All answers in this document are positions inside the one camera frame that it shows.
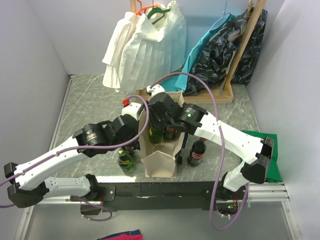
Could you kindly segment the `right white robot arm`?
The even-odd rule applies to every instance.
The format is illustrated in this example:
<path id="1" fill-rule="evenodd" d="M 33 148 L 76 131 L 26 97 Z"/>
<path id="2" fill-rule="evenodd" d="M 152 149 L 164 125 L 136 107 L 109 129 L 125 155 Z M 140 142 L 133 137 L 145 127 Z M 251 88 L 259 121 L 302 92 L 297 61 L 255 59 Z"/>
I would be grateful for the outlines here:
<path id="1" fill-rule="evenodd" d="M 265 182 L 275 144 L 272 138 L 244 133 L 217 120 L 213 114 L 196 104 L 177 103 L 165 92 L 151 94 L 148 108 L 153 127 L 172 127 L 180 133 L 205 138 L 242 159 L 236 168 L 225 173 L 218 182 L 218 200 L 230 200 L 248 183 Z"/>

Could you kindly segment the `cola glass bottle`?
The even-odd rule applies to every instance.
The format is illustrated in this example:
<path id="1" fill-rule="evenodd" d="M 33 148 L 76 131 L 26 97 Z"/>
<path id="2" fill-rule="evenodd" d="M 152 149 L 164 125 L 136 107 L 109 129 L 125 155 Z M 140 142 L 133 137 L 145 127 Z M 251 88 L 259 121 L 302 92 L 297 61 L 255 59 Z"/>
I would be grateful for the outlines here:
<path id="1" fill-rule="evenodd" d="M 175 128 L 171 126 L 166 127 L 163 132 L 163 140 L 166 142 L 174 141 L 176 138 L 176 132 Z"/>

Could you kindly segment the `cream canvas tote bag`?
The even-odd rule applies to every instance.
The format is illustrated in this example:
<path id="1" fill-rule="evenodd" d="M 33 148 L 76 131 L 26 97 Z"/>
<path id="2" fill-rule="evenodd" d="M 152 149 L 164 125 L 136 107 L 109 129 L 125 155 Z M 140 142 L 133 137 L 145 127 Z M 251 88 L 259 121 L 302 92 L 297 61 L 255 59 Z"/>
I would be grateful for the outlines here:
<path id="1" fill-rule="evenodd" d="M 149 141 L 150 126 L 151 122 L 149 121 L 146 129 L 138 139 L 140 149 L 137 152 L 144 165 L 144 175 L 147 178 L 176 178 L 176 157 L 183 147 L 185 134 L 177 132 L 173 141 L 162 141 L 153 145 Z"/>

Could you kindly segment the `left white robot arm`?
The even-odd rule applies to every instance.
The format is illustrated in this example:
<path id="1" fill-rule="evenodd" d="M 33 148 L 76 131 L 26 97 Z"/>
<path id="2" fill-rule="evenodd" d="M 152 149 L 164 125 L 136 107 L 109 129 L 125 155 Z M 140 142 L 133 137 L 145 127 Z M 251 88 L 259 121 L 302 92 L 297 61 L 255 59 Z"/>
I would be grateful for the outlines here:
<path id="1" fill-rule="evenodd" d="M 34 160 L 6 164 L 4 173 L 10 182 L 7 188 L 9 200 L 18 208 L 34 206 L 46 198 L 68 195 L 96 200 L 101 188 L 94 175 L 57 178 L 53 174 L 73 163 L 135 144 L 138 129 L 138 117 L 129 114 L 120 115 L 113 121 L 89 123 Z"/>

